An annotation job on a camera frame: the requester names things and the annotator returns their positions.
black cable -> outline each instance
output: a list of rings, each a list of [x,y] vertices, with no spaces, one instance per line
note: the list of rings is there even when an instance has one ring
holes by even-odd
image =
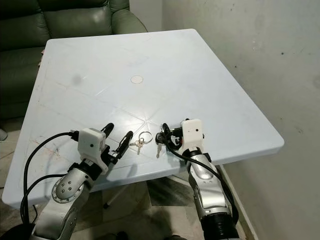
[[[165,146],[169,149],[169,151],[171,153],[173,153],[173,155],[177,156],[178,158],[181,158],[185,161],[189,161],[189,162],[192,162],[192,163],[195,163],[195,164],[198,164],[200,165],[201,167],[205,168],[206,170],[208,170],[210,173],[212,173],[214,176],[216,176],[217,179],[219,179],[219,181],[221,182],[221,186],[222,186],[222,189],[225,193],[225,196],[226,198],[228,199],[228,201],[230,202],[231,204],[231,209],[232,209],[232,220],[234,222],[234,224],[237,224],[238,222],[238,219],[239,219],[239,212],[238,212],[238,209],[235,205],[235,201],[234,201],[234,198],[232,196],[232,193],[231,193],[231,190],[229,189],[228,185],[226,184],[226,182],[224,181],[224,179],[222,178],[222,176],[220,174],[218,174],[217,172],[215,172],[213,169],[211,169],[210,167],[208,167],[207,165],[205,165],[204,163],[202,162],[199,162],[197,160],[194,160],[190,157],[187,157],[187,156],[183,156],[183,155],[180,155],[179,153],[177,153],[175,150],[173,150],[169,144],[168,144],[168,140],[167,140],[167,136],[164,137],[163,139],[163,142],[165,144]]]
[[[37,146],[33,152],[30,154],[30,156],[28,157],[26,163],[25,163],[25,167],[24,167],[24,173],[23,173],[23,195],[26,195],[27,193],[27,181],[28,181],[28,169],[29,169],[29,165],[31,162],[31,159],[34,157],[34,155],[37,153],[37,151],[39,151],[40,148],[42,148],[45,144],[47,144],[48,142],[50,142],[51,140],[58,138],[60,136],[72,136],[72,132],[62,132],[59,134],[56,134],[52,137],[49,137],[48,139],[46,139],[45,141],[43,141],[42,143],[39,144],[39,146]],[[28,212],[28,198],[26,198],[26,204],[23,206],[23,212],[21,213],[21,219],[23,221],[23,223],[29,224],[29,212]]]
[[[22,198],[21,204],[20,204],[20,216],[21,216],[21,220],[23,223],[26,222],[26,219],[24,219],[26,217],[26,215],[24,215],[24,209],[27,208],[28,209],[28,194],[31,192],[31,190],[42,180],[48,179],[48,178],[61,178],[65,176],[65,174],[50,174],[50,175],[46,175],[46,176],[42,176],[40,178],[38,178],[36,181],[34,181],[31,186],[26,190],[25,195]]]
[[[34,219],[32,221],[32,224],[34,224],[36,222],[37,217],[38,217],[38,211],[37,211],[37,208],[36,208],[35,205],[32,205],[32,206],[33,206],[33,209],[35,211],[35,217],[34,217]]]

table top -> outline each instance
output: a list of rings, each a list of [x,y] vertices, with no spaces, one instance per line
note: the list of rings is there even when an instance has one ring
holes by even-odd
[[[202,120],[204,150],[215,165],[274,154],[284,140],[194,29],[51,39],[47,42],[2,200],[19,208],[30,153],[57,133],[114,123],[106,143],[115,149],[128,132],[153,136],[162,123]],[[131,146],[92,189],[165,177],[185,164],[154,141],[140,155]],[[56,138],[32,159],[28,186],[63,174],[80,161],[77,143]],[[57,178],[39,183],[29,204],[49,199]]]

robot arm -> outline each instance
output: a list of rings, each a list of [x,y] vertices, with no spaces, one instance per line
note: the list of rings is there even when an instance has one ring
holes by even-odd
[[[85,128],[74,132],[82,162],[74,163],[66,176],[52,189],[52,198],[41,212],[30,240],[69,240],[76,226],[77,215],[87,202],[90,189],[110,163],[116,164],[129,147],[133,132],[129,131],[116,150],[109,152],[105,144],[114,125],[109,123],[101,131]]]
[[[219,173],[209,161],[209,155],[203,154],[203,139],[202,122],[199,119],[182,121],[180,128],[172,130],[164,123],[162,132],[155,137],[158,145],[165,144],[176,156],[195,160],[207,166],[206,169],[195,162],[189,160],[185,162],[204,238],[206,240],[238,239],[236,222],[233,221],[228,208],[224,188],[212,171],[216,175]],[[238,218],[236,209],[232,214],[236,215],[236,219]]]

white wall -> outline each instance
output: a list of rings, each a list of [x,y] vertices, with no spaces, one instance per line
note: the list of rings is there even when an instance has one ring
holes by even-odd
[[[319,239],[320,1],[163,0],[162,11],[164,30],[199,32],[285,140],[225,165],[258,238]]]
[[[148,32],[162,30],[162,0],[129,0],[130,11],[145,25]]]

key ring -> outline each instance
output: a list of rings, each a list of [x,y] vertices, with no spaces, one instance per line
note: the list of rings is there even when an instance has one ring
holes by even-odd
[[[149,141],[145,141],[145,139],[144,139],[143,137],[141,137],[142,134],[150,134],[151,139],[150,139]],[[148,143],[150,143],[150,142],[152,141],[152,139],[154,138],[154,136],[152,136],[152,133],[149,132],[149,131],[142,131],[142,132],[140,132],[138,138],[139,138],[139,139],[143,139],[142,142],[143,142],[144,144],[148,144]]]

